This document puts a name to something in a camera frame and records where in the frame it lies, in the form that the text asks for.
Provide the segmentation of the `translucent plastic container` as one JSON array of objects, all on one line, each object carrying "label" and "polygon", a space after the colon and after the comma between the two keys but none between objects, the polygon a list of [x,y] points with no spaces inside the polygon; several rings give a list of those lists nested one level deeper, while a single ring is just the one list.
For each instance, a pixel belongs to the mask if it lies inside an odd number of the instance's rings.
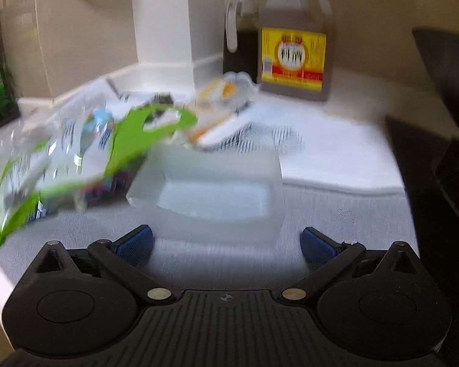
[{"label": "translucent plastic container", "polygon": [[160,143],[149,151],[127,200],[160,239],[272,248],[284,217],[279,157]]}]

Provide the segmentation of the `cooking wine jug yellow label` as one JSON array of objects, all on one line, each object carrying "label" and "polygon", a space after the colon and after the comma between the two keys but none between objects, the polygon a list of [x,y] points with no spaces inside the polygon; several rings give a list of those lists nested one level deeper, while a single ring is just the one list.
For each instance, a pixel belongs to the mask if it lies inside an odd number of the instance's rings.
[{"label": "cooking wine jug yellow label", "polygon": [[327,100],[335,23],[329,0],[268,0],[259,16],[260,90]]}]

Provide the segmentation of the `clear plastic bag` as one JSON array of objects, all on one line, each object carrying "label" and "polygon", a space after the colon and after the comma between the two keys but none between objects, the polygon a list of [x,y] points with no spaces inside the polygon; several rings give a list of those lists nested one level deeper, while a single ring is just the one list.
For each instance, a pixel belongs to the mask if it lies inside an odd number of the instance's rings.
[{"label": "clear plastic bag", "polygon": [[55,134],[64,120],[103,108],[116,99],[113,82],[102,77],[56,98],[18,98],[21,116],[0,128],[0,177],[12,157]]}]

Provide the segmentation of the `dark soy sauce bottle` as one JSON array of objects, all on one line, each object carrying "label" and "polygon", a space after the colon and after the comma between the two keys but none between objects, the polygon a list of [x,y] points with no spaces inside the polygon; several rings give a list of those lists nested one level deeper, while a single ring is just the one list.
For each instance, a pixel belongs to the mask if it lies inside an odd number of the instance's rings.
[{"label": "dark soy sauce bottle", "polygon": [[256,0],[228,0],[223,72],[245,72],[254,83],[259,68],[259,6]]}]

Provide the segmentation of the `grey dish mat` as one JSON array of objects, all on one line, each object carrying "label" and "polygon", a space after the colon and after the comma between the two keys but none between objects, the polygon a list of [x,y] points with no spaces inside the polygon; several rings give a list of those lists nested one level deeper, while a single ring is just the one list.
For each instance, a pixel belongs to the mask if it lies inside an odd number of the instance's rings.
[{"label": "grey dish mat", "polygon": [[[157,238],[140,269],[176,291],[278,290],[308,275],[299,243],[299,235],[307,227],[338,243],[362,243],[367,249],[388,249],[396,240],[418,247],[409,201],[402,191],[350,194],[286,186],[283,201],[283,226],[272,248]],[[9,280],[17,283],[49,240],[59,240],[68,249],[83,249],[97,239],[118,239],[140,224],[152,222],[126,201],[61,212],[12,234],[0,247],[0,266]]]}]

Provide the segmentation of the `blue white wrapper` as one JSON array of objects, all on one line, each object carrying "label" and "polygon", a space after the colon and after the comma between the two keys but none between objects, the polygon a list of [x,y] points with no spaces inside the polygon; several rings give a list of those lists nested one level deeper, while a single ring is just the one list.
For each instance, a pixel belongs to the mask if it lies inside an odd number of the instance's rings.
[{"label": "blue white wrapper", "polygon": [[112,135],[114,119],[107,109],[93,110],[85,121],[79,138],[78,158],[83,159],[85,154],[93,151],[103,151]]}]

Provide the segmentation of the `green white plastic package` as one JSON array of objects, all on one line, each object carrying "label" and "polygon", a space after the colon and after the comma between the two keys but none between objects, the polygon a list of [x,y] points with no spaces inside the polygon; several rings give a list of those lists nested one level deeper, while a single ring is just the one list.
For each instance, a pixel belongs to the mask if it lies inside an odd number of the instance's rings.
[{"label": "green white plastic package", "polygon": [[103,151],[90,149],[80,159],[79,138],[92,111],[64,120],[51,137],[7,162],[0,179],[0,247],[30,222],[61,209],[86,209],[126,187],[149,148],[197,122],[190,110],[170,104],[131,109],[121,119],[113,116]]}]

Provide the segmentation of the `orange white food wrapper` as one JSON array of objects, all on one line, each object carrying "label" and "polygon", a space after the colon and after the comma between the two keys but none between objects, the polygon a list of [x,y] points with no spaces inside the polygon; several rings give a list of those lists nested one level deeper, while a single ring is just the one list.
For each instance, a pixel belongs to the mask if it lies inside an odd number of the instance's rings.
[{"label": "orange white food wrapper", "polygon": [[210,130],[243,110],[259,87],[246,72],[228,72],[213,80],[185,105],[197,117],[197,123],[185,131],[192,144]]}]

